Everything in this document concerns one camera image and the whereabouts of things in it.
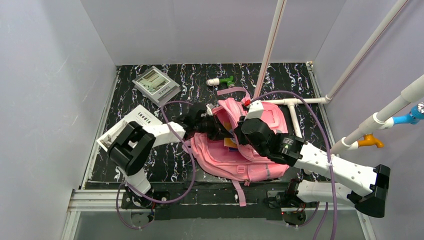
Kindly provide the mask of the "pink student backpack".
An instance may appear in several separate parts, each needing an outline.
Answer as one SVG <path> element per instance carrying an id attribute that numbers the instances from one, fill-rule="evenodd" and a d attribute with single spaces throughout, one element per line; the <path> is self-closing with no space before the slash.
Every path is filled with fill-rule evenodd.
<path id="1" fill-rule="evenodd" d="M 244 106 L 250 100 L 249 93 L 246 93 L 241 101 L 232 97 L 219 100 L 218 106 L 212 110 L 213 115 L 218 117 L 223 126 L 224 122 L 229 122 L 233 130 L 237 127 L 239 118 L 246 116 L 247 110 Z M 196 133 L 186 144 L 206 173 L 232 181 L 237 191 L 239 206 L 245 207 L 247 202 L 241 182 L 248 186 L 251 182 L 277 179 L 284 175 L 289 166 L 260 156 L 251 146 L 239 144 L 235 135 L 234 138 L 238 151 L 229 151 L 228 147 L 224 146 L 224 139 L 210 140 L 205 133 Z"/>

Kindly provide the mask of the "orange thin book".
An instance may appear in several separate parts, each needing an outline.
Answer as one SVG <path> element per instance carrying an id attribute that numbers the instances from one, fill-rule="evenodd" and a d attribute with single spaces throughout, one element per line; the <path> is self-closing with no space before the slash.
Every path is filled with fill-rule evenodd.
<path id="1" fill-rule="evenodd" d="M 236 139 L 234 137 L 234 133 L 233 133 L 233 129 L 232 129 L 232 125 L 230 122 L 224 122 L 224 127 L 225 129 L 230 133 L 231 137 L 226 137 L 224 138 L 224 146 L 228 147 L 228 148 L 234 148 L 237 149 L 237 142 Z"/>

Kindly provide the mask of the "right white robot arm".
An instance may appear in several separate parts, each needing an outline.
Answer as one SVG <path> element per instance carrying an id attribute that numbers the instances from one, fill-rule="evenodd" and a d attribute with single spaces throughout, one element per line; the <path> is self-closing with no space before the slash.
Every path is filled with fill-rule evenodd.
<path id="1" fill-rule="evenodd" d="M 234 132 L 240 144 L 275 164 L 310 170 L 347 187 L 346 199 L 359 212 L 374 218 L 385 216 L 391 174 L 388 166 L 363 166 L 337 156 L 329 162 L 325 151 L 293 134 L 275 133 L 256 117 L 240 117 Z"/>

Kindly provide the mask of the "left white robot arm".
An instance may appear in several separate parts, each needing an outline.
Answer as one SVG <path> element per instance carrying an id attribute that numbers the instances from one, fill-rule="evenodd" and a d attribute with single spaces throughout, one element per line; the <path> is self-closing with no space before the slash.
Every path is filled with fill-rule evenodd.
<path id="1" fill-rule="evenodd" d="M 151 189 L 144 166 L 153 148 L 184 144 L 195 134 L 206 134 L 213 141 L 232 136 L 212 109 L 201 103 L 192 104 L 188 112 L 167 123 L 156 118 L 151 121 L 149 116 L 139 106 L 103 135 L 108 157 L 123 173 L 127 188 L 140 197 Z"/>

